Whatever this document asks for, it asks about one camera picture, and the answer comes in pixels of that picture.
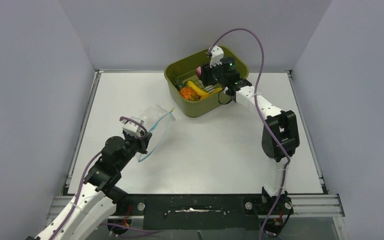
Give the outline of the purple red onion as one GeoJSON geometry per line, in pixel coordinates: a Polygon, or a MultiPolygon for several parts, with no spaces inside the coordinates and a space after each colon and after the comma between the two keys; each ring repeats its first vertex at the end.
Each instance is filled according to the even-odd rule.
{"type": "Polygon", "coordinates": [[[198,77],[200,77],[201,74],[202,74],[202,68],[199,66],[199,67],[195,70],[195,73],[196,73],[196,75],[197,75],[198,77]]]}

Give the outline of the olive green plastic basket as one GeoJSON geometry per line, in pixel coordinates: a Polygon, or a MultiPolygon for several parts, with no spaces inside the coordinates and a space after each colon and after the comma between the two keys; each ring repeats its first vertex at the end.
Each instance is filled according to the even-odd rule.
{"type": "Polygon", "coordinates": [[[209,62],[210,58],[204,49],[169,64],[164,70],[170,95],[187,117],[200,117],[232,101],[223,93],[220,84],[203,85],[196,75],[196,68],[209,62]]]}

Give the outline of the orange toy pineapple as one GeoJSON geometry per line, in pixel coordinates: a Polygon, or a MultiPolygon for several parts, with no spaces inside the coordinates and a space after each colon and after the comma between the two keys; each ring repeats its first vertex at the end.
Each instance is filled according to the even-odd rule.
{"type": "Polygon", "coordinates": [[[187,101],[198,101],[201,98],[191,87],[187,85],[186,82],[183,82],[180,79],[175,80],[174,86],[178,90],[179,94],[187,101]]]}

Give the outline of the clear zip top bag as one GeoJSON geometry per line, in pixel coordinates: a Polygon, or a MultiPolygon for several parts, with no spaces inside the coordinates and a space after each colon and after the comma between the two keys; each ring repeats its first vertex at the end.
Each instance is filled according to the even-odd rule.
{"type": "Polygon", "coordinates": [[[143,125],[152,134],[147,147],[147,153],[140,153],[137,161],[139,163],[147,160],[163,143],[166,133],[172,122],[176,120],[173,115],[175,108],[165,109],[160,105],[151,105],[139,116],[144,121],[143,125]]]}

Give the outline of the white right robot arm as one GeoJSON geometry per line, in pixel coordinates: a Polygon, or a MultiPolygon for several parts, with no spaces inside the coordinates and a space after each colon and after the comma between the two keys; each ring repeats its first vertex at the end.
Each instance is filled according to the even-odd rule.
{"type": "Polygon", "coordinates": [[[272,160],[262,188],[262,209],[269,214],[281,207],[280,196],[286,192],[286,173],[291,157],[300,146],[297,116],[285,111],[257,92],[255,86],[240,76],[234,57],[223,57],[216,64],[206,63],[196,69],[204,86],[219,84],[230,99],[247,108],[263,124],[261,147],[272,160]]]}

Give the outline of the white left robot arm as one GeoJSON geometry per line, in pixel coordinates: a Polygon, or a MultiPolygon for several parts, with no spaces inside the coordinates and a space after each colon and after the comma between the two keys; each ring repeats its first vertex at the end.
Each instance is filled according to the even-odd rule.
{"type": "Polygon", "coordinates": [[[35,240],[85,240],[110,215],[127,193],[117,187],[122,170],[138,153],[147,153],[151,133],[108,138],[86,165],[78,189],[58,216],[35,240]]]}

